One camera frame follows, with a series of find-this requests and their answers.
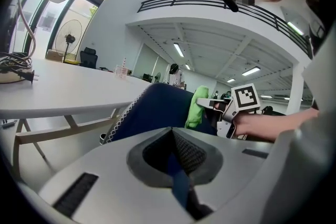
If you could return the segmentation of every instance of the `white pillar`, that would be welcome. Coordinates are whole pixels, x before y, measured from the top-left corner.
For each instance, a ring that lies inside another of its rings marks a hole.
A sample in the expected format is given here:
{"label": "white pillar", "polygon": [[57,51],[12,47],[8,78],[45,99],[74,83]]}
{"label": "white pillar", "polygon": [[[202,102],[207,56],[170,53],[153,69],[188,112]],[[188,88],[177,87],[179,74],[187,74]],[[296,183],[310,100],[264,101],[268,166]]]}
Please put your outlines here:
{"label": "white pillar", "polygon": [[301,106],[301,99],[303,94],[303,76],[304,67],[302,64],[293,66],[292,89],[290,91],[290,100],[288,102],[286,114],[294,114],[299,112]]}

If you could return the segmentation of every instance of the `table leg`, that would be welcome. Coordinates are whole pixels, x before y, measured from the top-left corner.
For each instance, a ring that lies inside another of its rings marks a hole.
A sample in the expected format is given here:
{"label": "table leg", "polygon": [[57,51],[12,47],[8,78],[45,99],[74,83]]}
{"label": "table leg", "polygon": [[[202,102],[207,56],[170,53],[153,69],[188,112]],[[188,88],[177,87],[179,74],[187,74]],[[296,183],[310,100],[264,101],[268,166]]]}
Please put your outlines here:
{"label": "table leg", "polygon": [[19,147],[20,147],[20,141],[19,138],[16,136],[14,138],[14,147],[13,147],[13,170],[16,173],[16,175],[20,178]]}
{"label": "table leg", "polygon": [[[30,129],[30,127],[29,127],[28,122],[27,122],[26,119],[23,120],[23,125],[25,126],[27,132],[31,132],[31,129]],[[42,158],[45,158],[46,155],[44,155],[44,153],[43,153],[43,151],[41,150],[40,146],[39,146],[36,142],[34,142],[33,144],[34,144],[34,146],[36,147],[36,149],[37,149],[37,151],[39,152],[39,154],[42,156]]]}
{"label": "table leg", "polygon": [[111,125],[111,127],[109,128],[108,132],[106,133],[106,136],[104,138],[104,141],[102,144],[106,143],[106,140],[109,138],[109,134],[112,132],[116,122],[118,121],[118,118],[120,115],[118,115],[120,112],[120,109],[114,109],[112,114],[111,114],[111,118],[115,119],[115,121],[113,121],[113,124]]}
{"label": "table leg", "polygon": [[68,122],[68,124],[70,125],[71,128],[77,128],[78,127],[78,125],[75,122],[75,119],[72,115],[65,115],[64,117],[65,117],[66,121]]}
{"label": "table leg", "polygon": [[17,133],[20,133],[22,131],[22,126],[23,126],[23,120],[19,120],[19,122],[17,123],[17,128],[16,128]]}

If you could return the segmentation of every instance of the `electric fan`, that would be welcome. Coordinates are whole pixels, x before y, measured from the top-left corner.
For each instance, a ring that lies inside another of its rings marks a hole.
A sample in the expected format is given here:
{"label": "electric fan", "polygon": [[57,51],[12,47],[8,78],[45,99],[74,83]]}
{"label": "electric fan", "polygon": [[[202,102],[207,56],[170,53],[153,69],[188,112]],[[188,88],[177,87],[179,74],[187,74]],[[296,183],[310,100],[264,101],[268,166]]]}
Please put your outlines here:
{"label": "electric fan", "polygon": [[66,22],[59,30],[55,40],[55,50],[63,56],[63,62],[68,54],[78,45],[82,34],[82,24],[78,20]]}
{"label": "electric fan", "polygon": [[160,78],[161,78],[161,73],[157,73],[156,76],[154,77],[155,78],[155,82],[154,83],[157,83],[157,82],[160,82]]}

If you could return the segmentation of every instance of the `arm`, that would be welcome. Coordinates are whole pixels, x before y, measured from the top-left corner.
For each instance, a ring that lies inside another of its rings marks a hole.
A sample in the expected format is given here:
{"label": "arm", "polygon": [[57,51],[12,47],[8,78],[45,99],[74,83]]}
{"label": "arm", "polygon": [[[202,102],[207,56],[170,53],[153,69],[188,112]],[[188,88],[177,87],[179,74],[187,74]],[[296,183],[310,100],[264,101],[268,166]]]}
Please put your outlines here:
{"label": "arm", "polygon": [[169,73],[166,75],[166,79],[165,79],[165,80],[166,80],[167,83],[169,84],[169,80],[170,80],[170,74],[169,74]]}
{"label": "arm", "polygon": [[304,121],[317,117],[318,114],[319,111],[313,108],[288,116],[240,113],[234,119],[235,134],[248,134],[274,141],[281,132],[294,130]]}
{"label": "arm", "polygon": [[179,87],[179,88],[184,87],[184,75],[183,75],[182,72],[181,72],[180,84],[176,85],[176,86]]}

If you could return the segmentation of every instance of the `green cloth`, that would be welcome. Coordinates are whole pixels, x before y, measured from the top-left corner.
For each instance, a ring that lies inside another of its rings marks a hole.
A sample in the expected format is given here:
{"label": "green cloth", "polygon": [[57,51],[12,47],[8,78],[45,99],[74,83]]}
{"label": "green cloth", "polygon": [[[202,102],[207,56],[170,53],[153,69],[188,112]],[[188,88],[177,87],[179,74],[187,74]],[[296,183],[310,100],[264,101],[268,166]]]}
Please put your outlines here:
{"label": "green cloth", "polygon": [[196,128],[199,124],[202,123],[202,114],[204,111],[204,107],[196,104],[196,100],[197,98],[208,98],[208,97],[209,97],[209,88],[206,86],[199,86],[191,99],[188,118],[184,126],[185,128],[188,127]]}

